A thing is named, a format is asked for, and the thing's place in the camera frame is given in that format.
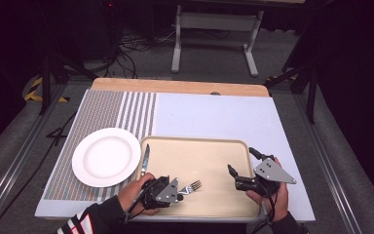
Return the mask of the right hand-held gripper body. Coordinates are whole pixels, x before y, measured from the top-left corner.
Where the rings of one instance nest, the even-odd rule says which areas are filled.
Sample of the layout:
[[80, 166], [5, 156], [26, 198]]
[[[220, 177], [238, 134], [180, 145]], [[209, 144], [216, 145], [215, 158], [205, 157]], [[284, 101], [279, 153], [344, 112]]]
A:
[[245, 177], [234, 172], [235, 187], [237, 190], [251, 190], [260, 196], [275, 194], [282, 182], [296, 184], [296, 179], [287, 173], [274, 160], [268, 158], [253, 169], [254, 177]]

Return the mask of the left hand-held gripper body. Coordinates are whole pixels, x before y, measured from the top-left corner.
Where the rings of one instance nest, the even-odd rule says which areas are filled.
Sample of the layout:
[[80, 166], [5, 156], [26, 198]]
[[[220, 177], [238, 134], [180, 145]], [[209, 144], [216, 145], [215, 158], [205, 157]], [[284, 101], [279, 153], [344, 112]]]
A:
[[144, 189], [141, 201], [145, 209], [168, 208], [178, 203], [178, 178], [170, 179], [168, 176], [148, 180], [142, 186]]

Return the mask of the silver fork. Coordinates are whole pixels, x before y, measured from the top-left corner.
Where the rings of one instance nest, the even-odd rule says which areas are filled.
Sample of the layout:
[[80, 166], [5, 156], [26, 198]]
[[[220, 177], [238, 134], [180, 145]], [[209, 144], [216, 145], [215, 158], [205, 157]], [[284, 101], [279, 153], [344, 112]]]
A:
[[183, 187], [179, 191], [179, 194], [181, 194], [181, 195], [189, 195], [189, 194], [197, 191], [201, 186], [202, 186], [202, 183], [199, 180], [196, 180], [196, 181], [192, 182], [191, 184], [188, 184], [185, 187]]

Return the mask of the beige plastic tray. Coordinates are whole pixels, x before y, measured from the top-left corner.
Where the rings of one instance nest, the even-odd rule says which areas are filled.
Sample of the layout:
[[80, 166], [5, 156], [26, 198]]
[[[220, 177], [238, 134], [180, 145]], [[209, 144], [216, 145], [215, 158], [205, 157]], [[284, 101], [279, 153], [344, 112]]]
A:
[[248, 149], [240, 140], [147, 136], [141, 141], [149, 148], [147, 171], [156, 177], [178, 179], [180, 188], [199, 181], [202, 186], [153, 216], [138, 221], [164, 222], [247, 222], [259, 208], [235, 187], [228, 168], [240, 176], [252, 177]]

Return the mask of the table knife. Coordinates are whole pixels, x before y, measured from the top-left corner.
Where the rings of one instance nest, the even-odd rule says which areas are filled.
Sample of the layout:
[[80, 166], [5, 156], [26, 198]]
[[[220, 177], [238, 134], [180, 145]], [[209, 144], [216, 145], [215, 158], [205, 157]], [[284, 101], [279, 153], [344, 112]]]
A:
[[147, 167], [148, 167], [148, 162], [149, 162], [149, 155], [150, 155], [150, 145], [147, 143], [145, 152], [144, 152], [144, 157], [141, 165], [141, 173], [140, 176], [145, 176], [147, 173]]

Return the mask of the white round plate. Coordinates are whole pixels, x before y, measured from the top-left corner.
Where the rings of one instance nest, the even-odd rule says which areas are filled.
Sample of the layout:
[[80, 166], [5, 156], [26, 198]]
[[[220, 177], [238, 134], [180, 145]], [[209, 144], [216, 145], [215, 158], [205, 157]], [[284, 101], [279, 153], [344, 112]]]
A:
[[141, 156], [138, 139], [130, 132], [106, 128], [86, 136], [72, 156], [74, 175], [91, 187], [124, 181], [136, 170]]

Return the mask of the person's right hand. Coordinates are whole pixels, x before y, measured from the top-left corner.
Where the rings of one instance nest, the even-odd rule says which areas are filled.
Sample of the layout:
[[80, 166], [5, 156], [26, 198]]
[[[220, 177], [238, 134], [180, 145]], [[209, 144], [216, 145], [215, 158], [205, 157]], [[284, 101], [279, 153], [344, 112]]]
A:
[[284, 182], [280, 184], [279, 190], [272, 196], [271, 200], [268, 197], [262, 197], [251, 190], [247, 190], [245, 194], [261, 208], [265, 208], [267, 213], [269, 213], [272, 209], [271, 200], [275, 203], [275, 211], [270, 217], [271, 222], [277, 222], [285, 218], [288, 214], [288, 189]]

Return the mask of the person's left hand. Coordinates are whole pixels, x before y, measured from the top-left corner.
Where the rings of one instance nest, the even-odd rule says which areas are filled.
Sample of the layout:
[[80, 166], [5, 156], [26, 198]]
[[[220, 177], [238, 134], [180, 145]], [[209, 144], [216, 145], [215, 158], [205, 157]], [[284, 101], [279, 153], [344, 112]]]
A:
[[[139, 180], [133, 180], [130, 183], [128, 183], [117, 195], [117, 198], [121, 204], [122, 209], [127, 212], [129, 208], [133, 205], [133, 202], [139, 192], [141, 191], [142, 185], [148, 181], [152, 180], [155, 177], [147, 173], [146, 175], [142, 176]], [[133, 210], [131, 211], [131, 216], [136, 215], [155, 215], [160, 211], [160, 209], [154, 209], [154, 210], [145, 210], [143, 205], [138, 202]]]

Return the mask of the pale blue table mat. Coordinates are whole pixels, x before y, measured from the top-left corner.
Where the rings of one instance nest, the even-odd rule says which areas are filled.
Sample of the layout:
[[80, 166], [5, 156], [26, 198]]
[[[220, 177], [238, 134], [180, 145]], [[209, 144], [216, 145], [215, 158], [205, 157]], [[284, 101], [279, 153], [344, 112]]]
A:
[[[275, 155], [279, 157], [283, 168], [297, 181], [289, 186], [290, 212], [299, 221], [314, 219], [303, 180], [271, 98], [154, 94], [157, 95], [157, 103], [153, 134], [148, 137], [240, 140], [247, 149], [254, 147], [264, 154]], [[140, 174], [144, 152], [145, 149], [141, 147], [140, 162], [134, 178]], [[250, 155], [249, 159], [254, 174], [257, 161]], [[42, 218], [69, 218], [95, 202], [52, 201], [42, 196], [35, 214]]]

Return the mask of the black tripod stand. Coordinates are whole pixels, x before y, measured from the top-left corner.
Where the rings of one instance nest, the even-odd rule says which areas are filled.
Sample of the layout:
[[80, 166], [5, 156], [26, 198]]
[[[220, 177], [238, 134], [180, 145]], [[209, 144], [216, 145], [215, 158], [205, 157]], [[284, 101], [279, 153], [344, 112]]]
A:
[[54, 53], [46, 54], [42, 60], [42, 92], [43, 92], [43, 101], [41, 105], [40, 114], [43, 115], [50, 107], [52, 102], [52, 93], [51, 93], [51, 82], [55, 80], [57, 84], [66, 84], [69, 80], [65, 65], [72, 67], [79, 74], [86, 76], [94, 80], [97, 78], [97, 75], [93, 74], [86, 68], [79, 66], [73, 61], [57, 55]]
[[311, 124], [315, 123], [314, 120], [314, 108], [316, 101], [316, 91], [318, 84], [318, 77], [316, 69], [312, 65], [302, 65], [298, 68], [293, 68], [287, 72], [284, 72], [282, 75], [273, 78], [267, 79], [264, 83], [264, 86], [267, 89], [274, 87], [276, 84], [283, 82], [291, 77], [295, 76], [295, 80], [290, 86], [290, 91], [293, 94], [302, 94], [306, 87], [309, 87], [308, 99], [306, 104], [306, 114]]

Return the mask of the grey striped placemat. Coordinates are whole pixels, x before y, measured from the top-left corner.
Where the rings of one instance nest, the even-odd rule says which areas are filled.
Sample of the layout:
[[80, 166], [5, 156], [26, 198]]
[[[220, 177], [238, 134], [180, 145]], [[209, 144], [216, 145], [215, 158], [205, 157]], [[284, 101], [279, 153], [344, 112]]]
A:
[[88, 90], [79, 106], [65, 144], [45, 188], [43, 198], [52, 201], [103, 201], [135, 177], [108, 187], [91, 187], [73, 173], [72, 156], [89, 134], [106, 128], [132, 133], [139, 141], [153, 134], [157, 95], [142, 92]]

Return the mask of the yellow black hazard tape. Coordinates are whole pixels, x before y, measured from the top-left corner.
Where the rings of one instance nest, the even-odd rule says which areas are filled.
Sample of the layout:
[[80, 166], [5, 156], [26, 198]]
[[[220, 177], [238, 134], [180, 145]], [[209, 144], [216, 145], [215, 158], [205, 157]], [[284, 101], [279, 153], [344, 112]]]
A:
[[26, 101], [33, 100], [33, 101], [42, 101], [43, 97], [37, 95], [37, 91], [39, 86], [42, 84], [43, 78], [37, 77], [31, 84], [29, 90], [26, 92], [24, 99]]

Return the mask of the aluminium floor rail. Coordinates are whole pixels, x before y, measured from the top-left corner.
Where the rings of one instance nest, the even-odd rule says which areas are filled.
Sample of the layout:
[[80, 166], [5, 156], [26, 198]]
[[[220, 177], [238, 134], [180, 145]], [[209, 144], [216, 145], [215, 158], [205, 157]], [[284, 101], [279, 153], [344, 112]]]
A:
[[337, 209], [346, 226], [348, 234], [363, 234], [355, 218], [355, 214], [347, 198], [345, 189], [342, 186], [338, 176], [336, 175], [333, 166], [331, 165], [331, 162], [328, 158], [328, 154], [318, 135], [318, 131], [315, 125], [312, 124], [308, 118], [308, 115], [305, 110], [304, 99], [299, 95], [294, 96], [293, 99], [296, 103], [299, 113], [301, 114], [302, 121], [306, 126], [309, 136], [312, 139], [313, 145], [317, 152], [318, 163], [324, 174], [324, 177], [332, 194], [333, 200], [335, 201]]
[[50, 105], [43, 114], [41, 102], [28, 102], [0, 136], [0, 210], [65, 89], [66, 85], [52, 89]]

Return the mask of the white metal table frame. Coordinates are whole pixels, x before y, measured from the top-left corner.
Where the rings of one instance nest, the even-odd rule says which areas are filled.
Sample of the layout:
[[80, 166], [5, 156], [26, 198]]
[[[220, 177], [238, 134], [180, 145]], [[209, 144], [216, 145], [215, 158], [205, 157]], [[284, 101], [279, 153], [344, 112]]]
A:
[[180, 67], [181, 29], [214, 29], [249, 32], [248, 42], [243, 44], [243, 53], [250, 75], [257, 77], [259, 72], [256, 67], [252, 50], [263, 16], [263, 11], [258, 11], [254, 16], [189, 13], [184, 12], [182, 7], [178, 5], [175, 16], [175, 45], [173, 49], [171, 72], [177, 73]]

